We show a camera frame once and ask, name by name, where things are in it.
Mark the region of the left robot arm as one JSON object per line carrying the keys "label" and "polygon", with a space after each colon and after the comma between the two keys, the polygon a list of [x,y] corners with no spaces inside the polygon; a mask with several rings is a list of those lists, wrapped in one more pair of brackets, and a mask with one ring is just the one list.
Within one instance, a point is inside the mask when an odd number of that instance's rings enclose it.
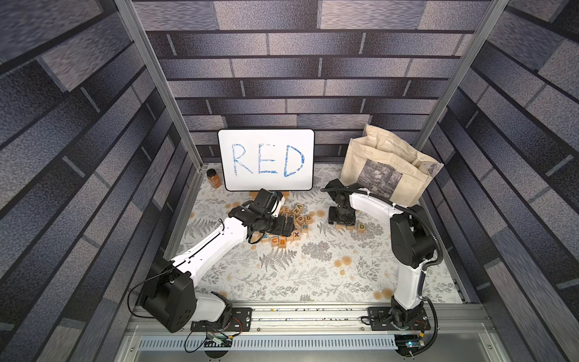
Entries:
{"label": "left robot arm", "polygon": [[195,285],[237,245],[253,234],[289,237],[294,221],[280,213],[283,193],[259,190],[254,200],[233,208],[217,229],[196,246],[172,260],[157,257],[143,282],[140,305],[169,332],[188,322],[207,323],[218,329],[232,320],[232,303],[223,295],[199,294]]}

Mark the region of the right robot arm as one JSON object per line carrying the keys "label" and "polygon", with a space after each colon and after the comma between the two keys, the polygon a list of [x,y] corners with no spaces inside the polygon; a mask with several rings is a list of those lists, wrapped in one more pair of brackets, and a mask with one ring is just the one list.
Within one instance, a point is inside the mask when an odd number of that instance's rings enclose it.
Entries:
{"label": "right robot arm", "polygon": [[389,223],[391,249],[399,270],[385,321],[398,330],[410,329],[425,311],[426,271],[443,261],[442,245],[426,220],[424,208],[399,205],[357,184],[344,186],[338,179],[330,181],[322,191],[335,202],[329,210],[331,224],[355,226],[357,211]]}

